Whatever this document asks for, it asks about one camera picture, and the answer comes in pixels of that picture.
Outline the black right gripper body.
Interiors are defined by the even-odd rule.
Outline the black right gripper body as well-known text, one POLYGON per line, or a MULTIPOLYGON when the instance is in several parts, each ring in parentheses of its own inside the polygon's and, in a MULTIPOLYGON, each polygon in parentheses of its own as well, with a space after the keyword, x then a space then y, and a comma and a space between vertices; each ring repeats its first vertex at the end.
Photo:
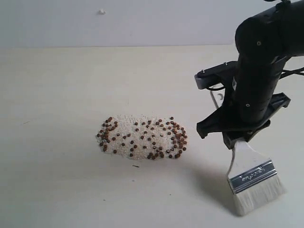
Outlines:
POLYGON ((204 139, 209 133, 221 132, 224 144, 232 149, 237 140, 249 142, 268 127, 270 118, 290 103, 284 93, 274 93, 288 60, 280 57, 273 63, 258 65, 239 57, 232 88, 224 88, 222 105, 196 125, 200 137, 204 139))

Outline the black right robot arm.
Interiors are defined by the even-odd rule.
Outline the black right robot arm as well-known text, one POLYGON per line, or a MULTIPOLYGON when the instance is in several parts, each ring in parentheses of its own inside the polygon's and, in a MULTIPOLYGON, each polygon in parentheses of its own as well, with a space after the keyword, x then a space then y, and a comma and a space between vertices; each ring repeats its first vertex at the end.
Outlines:
POLYGON ((290 98, 275 94, 278 81, 303 69, 285 70, 292 57, 304 54, 304 3, 283 0, 244 20, 235 33, 237 61, 202 70, 195 75, 198 89, 213 91, 222 84, 221 106, 197 123, 201 138, 221 132, 232 149, 238 140, 250 141, 270 125, 271 117, 290 98))

